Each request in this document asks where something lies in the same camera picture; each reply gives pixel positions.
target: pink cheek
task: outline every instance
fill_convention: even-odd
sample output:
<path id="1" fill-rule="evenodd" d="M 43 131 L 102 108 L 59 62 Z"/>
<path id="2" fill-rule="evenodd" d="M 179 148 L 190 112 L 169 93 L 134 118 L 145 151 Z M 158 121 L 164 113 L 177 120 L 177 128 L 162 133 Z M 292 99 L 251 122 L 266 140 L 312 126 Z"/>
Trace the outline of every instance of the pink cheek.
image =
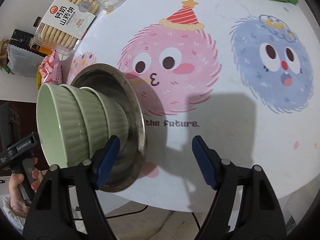
<path id="1" fill-rule="evenodd" d="M 139 74 L 136 73 L 135 71 L 132 71 L 132 72 L 125 74 L 125 76 L 127 77 L 127 79 L 135 79 L 135 78 L 139 77 Z"/>
<path id="2" fill-rule="evenodd" d="M 190 74 L 195 70 L 195 66 L 189 63 L 182 63 L 172 72 L 175 74 Z"/>

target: cartoon eye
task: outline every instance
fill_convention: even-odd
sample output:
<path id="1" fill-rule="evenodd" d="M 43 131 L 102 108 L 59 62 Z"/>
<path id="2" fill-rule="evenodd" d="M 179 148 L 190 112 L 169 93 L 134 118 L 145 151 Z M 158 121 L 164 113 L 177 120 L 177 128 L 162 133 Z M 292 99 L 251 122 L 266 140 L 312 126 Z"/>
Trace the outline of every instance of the cartoon eye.
<path id="1" fill-rule="evenodd" d="M 268 43 L 262 43 L 260 45 L 260 57 L 266 71 L 270 70 L 275 72 L 280 68 L 280 58 L 278 52 L 272 45 Z"/>
<path id="2" fill-rule="evenodd" d="M 151 57 L 148 53 L 139 53 L 132 62 L 132 68 L 138 74 L 144 73 L 151 65 Z"/>
<path id="3" fill-rule="evenodd" d="M 294 49 L 286 47 L 284 51 L 286 62 L 293 73 L 298 74 L 301 70 L 300 60 Z"/>
<path id="4" fill-rule="evenodd" d="M 181 60 L 182 54 L 180 50 L 174 47 L 166 48 L 159 56 L 160 65 L 170 70 L 177 68 Z"/>

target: green bowl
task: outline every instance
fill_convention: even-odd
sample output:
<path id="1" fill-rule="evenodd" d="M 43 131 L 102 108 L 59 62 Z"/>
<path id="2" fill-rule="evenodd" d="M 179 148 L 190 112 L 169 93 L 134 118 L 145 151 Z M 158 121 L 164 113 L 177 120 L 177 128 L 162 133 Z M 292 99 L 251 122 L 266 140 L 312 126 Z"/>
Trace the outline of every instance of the green bowl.
<path id="1" fill-rule="evenodd" d="M 116 101 L 90 87 L 81 87 L 80 89 L 91 92 L 99 98 L 107 117 L 109 137 L 111 135 L 118 136 L 122 147 L 127 142 L 129 131 L 127 116 L 122 107 Z"/>
<path id="2" fill-rule="evenodd" d="M 107 119 L 100 100 L 96 95 L 73 86 L 60 85 L 60 87 L 70 90 L 78 103 L 87 130 L 90 157 L 92 157 L 97 150 L 106 145 L 109 139 Z"/>
<path id="3" fill-rule="evenodd" d="M 41 147 L 50 166 L 66 168 L 90 158 L 84 119 L 68 89 L 44 83 L 37 98 L 36 118 Z"/>

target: pink candy bag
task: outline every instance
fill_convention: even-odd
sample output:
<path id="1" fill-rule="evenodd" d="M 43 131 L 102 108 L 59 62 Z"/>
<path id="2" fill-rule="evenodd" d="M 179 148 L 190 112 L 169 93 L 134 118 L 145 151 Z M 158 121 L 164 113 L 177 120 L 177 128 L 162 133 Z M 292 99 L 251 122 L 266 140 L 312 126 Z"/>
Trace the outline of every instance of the pink candy bag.
<path id="1" fill-rule="evenodd" d="M 62 84 L 61 61 L 56 50 L 54 50 L 51 55 L 48 55 L 44 58 L 39 66 L 39 72 L 41 74 L 41 84 Z"/>

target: pink dot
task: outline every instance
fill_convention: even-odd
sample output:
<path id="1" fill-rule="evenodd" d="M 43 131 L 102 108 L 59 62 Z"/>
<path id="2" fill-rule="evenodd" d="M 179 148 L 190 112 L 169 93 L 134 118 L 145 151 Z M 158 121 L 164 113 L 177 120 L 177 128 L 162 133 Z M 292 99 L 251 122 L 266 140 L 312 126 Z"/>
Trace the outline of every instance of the pink dot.
<path id="1" fill-rule="evenodd" d="M 156 176 L 159 175 L 159 169 L 158 169 L 157 165 L 155 165 L 152 162 L 146 162 L 142 166 L 141 171 L 148 178 L 155 178 Z"/>
<path id="2" fill-rule="evenodd" d="M 294 143 L 294 145 L 293 145 L 293 148 L 296 150 L 296 149 L 298 149 L 298 147 L 299 147 L 299 142 L 296 141 L 296 142 Z"/>

